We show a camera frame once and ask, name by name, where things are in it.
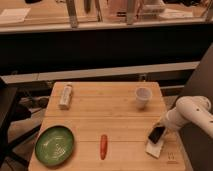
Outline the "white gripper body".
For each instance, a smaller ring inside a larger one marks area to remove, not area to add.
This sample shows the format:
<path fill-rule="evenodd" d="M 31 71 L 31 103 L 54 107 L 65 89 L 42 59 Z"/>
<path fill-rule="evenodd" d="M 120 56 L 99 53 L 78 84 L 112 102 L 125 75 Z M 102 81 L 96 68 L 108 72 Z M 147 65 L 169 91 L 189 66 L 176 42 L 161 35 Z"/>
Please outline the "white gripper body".
<path fill-rule="evenodd" d="M 170 131 L 178 131 L 183 126 L 183 118 L 176 109 L 171 109 L 162 115 L 154 124 L 155 127 L 165 127 Z"/>

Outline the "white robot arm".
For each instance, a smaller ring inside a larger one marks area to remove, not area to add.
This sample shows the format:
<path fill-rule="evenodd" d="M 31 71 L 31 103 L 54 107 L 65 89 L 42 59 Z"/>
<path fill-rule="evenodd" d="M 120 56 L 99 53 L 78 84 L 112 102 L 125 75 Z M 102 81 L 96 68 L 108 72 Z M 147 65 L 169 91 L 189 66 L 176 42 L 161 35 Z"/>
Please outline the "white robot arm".
<path fill-rule="evenodd" d="M 157 142 L 166 130 L 178 131 L 191 122 L 213 138 L 213 115 L 209 112 L 211 102 L 204 96 L 183 96 L 177 99 L 175 107 L 168 110 L 152 130 Z"/>

